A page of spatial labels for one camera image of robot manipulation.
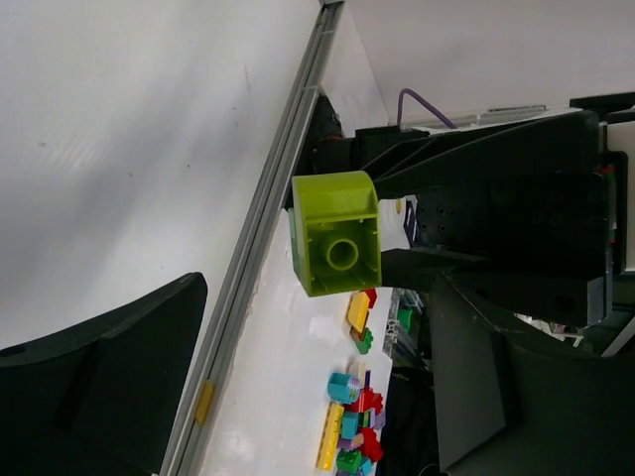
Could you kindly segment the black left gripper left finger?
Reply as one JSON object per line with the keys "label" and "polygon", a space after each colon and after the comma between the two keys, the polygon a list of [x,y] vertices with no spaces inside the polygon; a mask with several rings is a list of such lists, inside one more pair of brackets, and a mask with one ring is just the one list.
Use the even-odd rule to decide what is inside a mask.
{"label": "black left gripper left finger", "polygon": [[161,470],[207,297],[189,273],[1,351],[4,475]]}

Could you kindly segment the colourful lego pile outside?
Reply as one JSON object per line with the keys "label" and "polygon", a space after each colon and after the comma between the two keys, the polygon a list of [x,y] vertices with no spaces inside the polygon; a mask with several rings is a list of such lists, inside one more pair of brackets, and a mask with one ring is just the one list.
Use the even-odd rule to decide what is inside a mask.
{"label": "colourful lego pile outside", "polygon": [[310,337],[319,347],[325,397],[314,469],[320,475],[371,475],[383,451],[391,377],[427,369],[419,346],[425,305],[415,292],[370,289],[318,297]]}

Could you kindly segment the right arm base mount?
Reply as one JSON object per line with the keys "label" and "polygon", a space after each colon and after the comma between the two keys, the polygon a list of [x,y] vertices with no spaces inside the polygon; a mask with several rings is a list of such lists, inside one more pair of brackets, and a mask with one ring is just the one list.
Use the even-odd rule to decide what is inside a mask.
{"label": "right arm base mount", "polygon": [[320,94],[292,177],[362,170],[398,144],[415,141],[419,146],[429,136],[419,130],[383,126],[357,130],[346,138],[329,99]]}

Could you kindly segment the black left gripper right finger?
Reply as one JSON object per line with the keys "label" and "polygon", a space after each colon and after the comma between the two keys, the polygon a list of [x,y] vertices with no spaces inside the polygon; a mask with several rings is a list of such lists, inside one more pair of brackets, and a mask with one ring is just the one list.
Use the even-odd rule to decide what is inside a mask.
{"label": "black left gripper right finger", "polygon": [[429,310],[443,472],[633,473],[632,353],[570,347],[447,276]]}

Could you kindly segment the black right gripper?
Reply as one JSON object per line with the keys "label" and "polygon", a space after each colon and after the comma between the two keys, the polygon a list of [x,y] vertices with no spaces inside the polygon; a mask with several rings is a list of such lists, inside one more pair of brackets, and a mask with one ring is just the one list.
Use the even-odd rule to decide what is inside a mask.
{"label": "black right gripper", "polygon": [[430,295],[445,276],[513,313],[599,322],[601,271],[622,270],[617,172],[599,167],[592,111],[431,137],[373,184],[416,195],[415,245],[459,254],[384,251],[382,285]]}

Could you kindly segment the aluminium rail front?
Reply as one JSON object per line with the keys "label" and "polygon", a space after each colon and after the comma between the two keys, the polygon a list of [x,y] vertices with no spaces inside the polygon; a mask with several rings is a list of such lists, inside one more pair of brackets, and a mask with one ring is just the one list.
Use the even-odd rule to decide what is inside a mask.
{"label": "aluminium rail front", "polygon": [[343,3],[320,3],[304,55],[229,269],[211,314],[177,412],[162,475],[193,475],[202,459],[253,289],[272,240],[291,175],[314,114]]}

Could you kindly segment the lime curved lego brick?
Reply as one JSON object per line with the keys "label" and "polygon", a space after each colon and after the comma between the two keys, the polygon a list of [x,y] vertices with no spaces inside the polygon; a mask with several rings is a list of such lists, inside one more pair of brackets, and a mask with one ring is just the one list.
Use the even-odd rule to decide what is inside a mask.
{"label": "lime curved lego brick", "polygon": [[363,171],[292,179],[294,270],[310,297],[381,285],[379,203]]}

